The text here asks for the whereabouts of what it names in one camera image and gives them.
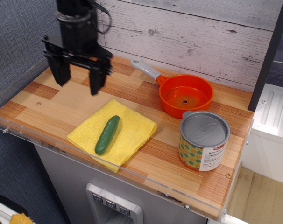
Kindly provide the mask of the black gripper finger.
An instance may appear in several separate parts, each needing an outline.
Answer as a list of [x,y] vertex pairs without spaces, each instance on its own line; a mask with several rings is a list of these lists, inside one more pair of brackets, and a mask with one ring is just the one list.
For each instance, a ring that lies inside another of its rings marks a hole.
[[105,85],[108,68],[92,67],[90,69],[90,89],[91,95],[98,94],[98,91]]
[[47,57],[50,70],[57,84],[65,85],[71,78],[70,66],[62,58]]

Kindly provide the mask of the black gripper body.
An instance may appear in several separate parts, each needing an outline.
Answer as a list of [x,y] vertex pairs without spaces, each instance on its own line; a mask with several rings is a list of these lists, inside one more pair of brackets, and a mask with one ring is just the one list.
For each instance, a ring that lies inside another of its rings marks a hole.
[[98,44],[96,14],[56,14],[60,25],[60,36],[44,36],[45,56],[62,58],[69,65],[90,71],[92,67],[111,69],[112,53]]

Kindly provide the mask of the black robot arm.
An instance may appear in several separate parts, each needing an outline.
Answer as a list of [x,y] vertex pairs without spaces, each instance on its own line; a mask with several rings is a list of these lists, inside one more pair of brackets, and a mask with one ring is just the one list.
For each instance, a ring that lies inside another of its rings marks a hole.
[[107,9],[93,0],[58,0],[56,18],[60,26],[59,36],[45,35],[44,55],[57,84],[63,86],[71,78],[70,65],[89,70],[91,94],[96,95],[105,85],[111,72],[112,53],[98,44],[97,12],[109,15]]

